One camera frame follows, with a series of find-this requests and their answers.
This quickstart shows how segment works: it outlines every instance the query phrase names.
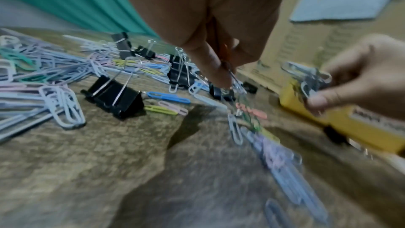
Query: pink paper clip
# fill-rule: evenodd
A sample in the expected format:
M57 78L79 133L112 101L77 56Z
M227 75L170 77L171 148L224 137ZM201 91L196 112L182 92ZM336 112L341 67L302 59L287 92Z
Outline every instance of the pink paper clip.
M171 103L168 103L166 101L159 101L157 104L159 106L165 107L171 111L175 111L182 116L186 116L189 113L189 111L187 109L174 105L174 104L171 104Z
M267 119L267 114L265 112L256 109L251 109L249 107L246 108L244 104L236 103L236 108L241 109L242 111L246 111L260 119Z

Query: orange paper clip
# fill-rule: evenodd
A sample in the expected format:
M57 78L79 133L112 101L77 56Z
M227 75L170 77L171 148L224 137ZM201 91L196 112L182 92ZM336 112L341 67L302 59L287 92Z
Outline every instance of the orange paper clip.
M236 103L236 108L241 109L242 111L246 111L260 119L267 119L267 114L265 112L256 109L251 109L249 107L246 107L244 104Z

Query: table surface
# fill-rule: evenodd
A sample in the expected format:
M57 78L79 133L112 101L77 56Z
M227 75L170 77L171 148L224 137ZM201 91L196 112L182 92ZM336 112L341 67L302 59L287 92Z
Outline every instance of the table surface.
M111 41L105 33L19 31L76 54L79 44L61 35ZM133 45L145 40L131 36ZM296 227L324 227L287 200L247 142L233 143L226 114L180 91L192 100L187 116L148 113L122 122L80 94L95 80L70 85L84 127L63 130L50 120L0 146L1 228L265 228L269 198ZM130 86L167 92L166 84L144 77ZM318 127L280 109L264 88L251 100L268 114L262 126L302 155L303 174L328 209L330 227L405 227L405 176L333 144Z

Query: wooden table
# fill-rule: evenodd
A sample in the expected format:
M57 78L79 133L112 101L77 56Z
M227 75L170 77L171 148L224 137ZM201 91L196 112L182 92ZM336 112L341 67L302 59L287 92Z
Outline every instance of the wooden table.
M79 45L62 34L110 40L102 33L19 31L72 53ZM86 126L63 130L51 120L0 146L1 228L265 228L268 198L297 227L323 227L287 200L247 142L233 143L224 113L193 99L185 117L148 113L118 121L79 93L95 79L70 85ZM130 86L167 92L166 84L144 77ZM269 116L262 125L303 156L304 176L331 227L405 227L405 176L331 143L319 128L281 110L264 88L251 99Z

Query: hand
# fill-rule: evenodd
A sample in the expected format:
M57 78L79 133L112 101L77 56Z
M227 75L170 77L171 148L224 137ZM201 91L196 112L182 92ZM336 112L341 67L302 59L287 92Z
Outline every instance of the hand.
M370 35L322 70L332 75L334 85L308 99L310 111L356 104L387 117L405 119L405 42Z
M218 87L231 78L216 53L226 44L232 67L257 61L278 18L281 0L130 0L166 42L184 49Z

